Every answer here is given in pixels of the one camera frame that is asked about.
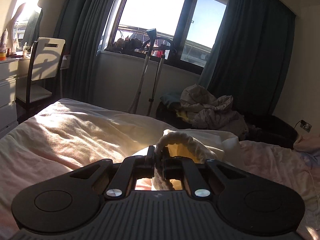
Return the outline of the cream white sweatpants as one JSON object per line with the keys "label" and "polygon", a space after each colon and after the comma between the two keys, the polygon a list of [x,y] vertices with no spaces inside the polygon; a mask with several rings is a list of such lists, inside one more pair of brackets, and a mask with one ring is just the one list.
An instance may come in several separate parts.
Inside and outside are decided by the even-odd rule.
{"label": "cream white sweatpants", "polygon": [[158,133],[144,133],[135,138],[131,154],[146,155],[149,145],[160,142],[167,147],[171,157],[187,157],[197,164],[206,159],[215,159],[245,170],[244,157],[236,135],[226,131],[205,129],[170,129]]}

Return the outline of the crumpled grey beige quilt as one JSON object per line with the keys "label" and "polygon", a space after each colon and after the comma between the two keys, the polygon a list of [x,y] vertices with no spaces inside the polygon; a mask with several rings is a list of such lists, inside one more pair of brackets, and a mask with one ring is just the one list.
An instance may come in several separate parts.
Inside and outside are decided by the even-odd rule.
{"label": "crumpled grey beige quilt", "polygon": [[226,131],[244,137],[248,126],[244,117],[232,110],[232,105],[231,95],[216,98],[204,87],[192,85],[183,90],[176,113],[195,129]]}

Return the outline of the black sofa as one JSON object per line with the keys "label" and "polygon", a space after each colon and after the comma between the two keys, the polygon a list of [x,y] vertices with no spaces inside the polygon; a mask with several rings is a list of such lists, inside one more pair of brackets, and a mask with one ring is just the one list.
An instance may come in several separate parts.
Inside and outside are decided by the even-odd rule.
{"label": "black sofa", "polygon": [[[191,129],[192,125],[177,115],[173,106],[167,107],[160,102],[156,110],[156,119],[178,129]],[[222,131],[230,131],[239,137],[240,141],[249,140],[278,145],[283,148],[293,149],[298,138],[298,132],[285,121],[272,115],[260,120],[248,120],[246,122],[248,131],[242,134],[233,128],[221,128]]]}

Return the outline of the white black chair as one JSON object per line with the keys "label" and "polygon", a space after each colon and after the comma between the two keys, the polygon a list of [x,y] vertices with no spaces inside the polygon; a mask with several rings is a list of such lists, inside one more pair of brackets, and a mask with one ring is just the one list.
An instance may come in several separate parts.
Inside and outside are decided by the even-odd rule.
{"label": "white black chair", "polygon": [[49,91],[36,82],[52,79],[53,86],[57,85],[65,47],[64,39],[53,37],[39,37],[33,43],[25,85],[16,88],[15,102],[27,115],[55,96],[55,88]]}

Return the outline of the pink pillow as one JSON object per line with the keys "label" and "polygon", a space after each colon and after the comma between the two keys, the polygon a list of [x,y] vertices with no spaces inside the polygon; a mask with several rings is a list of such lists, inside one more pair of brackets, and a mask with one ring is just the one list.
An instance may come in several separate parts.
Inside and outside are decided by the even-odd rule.
{"label": "pink pillow", "polygon": [[315,135],[299,135],[293,144],[293,149],[297,152],[314,154],[319,152],[320,137]]}

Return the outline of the right teal curtain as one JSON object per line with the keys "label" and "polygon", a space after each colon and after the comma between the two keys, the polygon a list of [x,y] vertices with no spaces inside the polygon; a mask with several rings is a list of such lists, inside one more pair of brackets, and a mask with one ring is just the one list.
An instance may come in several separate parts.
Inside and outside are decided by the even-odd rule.
{"label": "right teal curtain", "polygon": [[199,85],[247,118],[273,114],[289,70],[295,14],[280,0],[229,0]]}

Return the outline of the teal curtain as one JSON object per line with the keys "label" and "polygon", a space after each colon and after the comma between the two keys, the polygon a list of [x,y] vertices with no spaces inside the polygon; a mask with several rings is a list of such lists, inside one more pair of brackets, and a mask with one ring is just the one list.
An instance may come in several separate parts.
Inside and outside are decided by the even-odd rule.
{"label": "teal curtain", "polygon": [[273,114],[289,70],[295,14],[280,0],[229,0],[199,85],[247,118]]}
{"label": "teal curtain", "polygon": [[65,0],[54,37],[71,56],[63,88],[68,98],[89,101],[95,58],[114,0]]}

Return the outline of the dark framed window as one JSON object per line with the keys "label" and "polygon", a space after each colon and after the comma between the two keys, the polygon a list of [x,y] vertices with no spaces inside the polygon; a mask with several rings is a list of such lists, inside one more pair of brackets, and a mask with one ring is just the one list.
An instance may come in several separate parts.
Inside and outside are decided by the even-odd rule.
{"label": "dark framed window", "polygon": [[201,74],[215,43],[228,0],[115,0],[100,49],[135,57],[146,51],[132,43],[148,39],[156,29],[155,43],[168,47],[165,63]]}

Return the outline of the left teal curtain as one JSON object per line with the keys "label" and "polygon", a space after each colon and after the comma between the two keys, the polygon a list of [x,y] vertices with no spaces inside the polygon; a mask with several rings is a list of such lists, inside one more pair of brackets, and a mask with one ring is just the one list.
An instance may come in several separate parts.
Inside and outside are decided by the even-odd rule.
{"label": "left teal curtain", "polygon": [[89,101],[95,58],[114,0],[65,0],[54,37],[71,56],[63,88],[68,98]]}

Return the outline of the white drawer desk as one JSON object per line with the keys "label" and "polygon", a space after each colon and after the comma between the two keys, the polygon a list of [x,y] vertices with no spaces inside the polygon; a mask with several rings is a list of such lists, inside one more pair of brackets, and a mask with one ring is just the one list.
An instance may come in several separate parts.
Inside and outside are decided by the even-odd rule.
{"label": "white drawer desk", "polygon": [[18,126],[16,110],[16,80],[26,77],[28,58],[6,59],[1,61],[0,71],[0,132],[1,138]]}

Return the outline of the wall socket with plug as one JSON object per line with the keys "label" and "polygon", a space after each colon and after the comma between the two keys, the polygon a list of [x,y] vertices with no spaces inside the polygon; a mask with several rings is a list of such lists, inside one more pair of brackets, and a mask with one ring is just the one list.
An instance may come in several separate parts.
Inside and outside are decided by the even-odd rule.
{"label": "wall socket with plug", "polygon": [[295,124],[294,128],[296,128],[297,125],[300,125],[300,128],[302,128],[303,130],[305,130],[305,131],[308,132],[308,133],[311,131],[311,128],[312,128],[312,125],[309,124],[308,122],[304,121],[304,120],[299,120],[299,121]]}

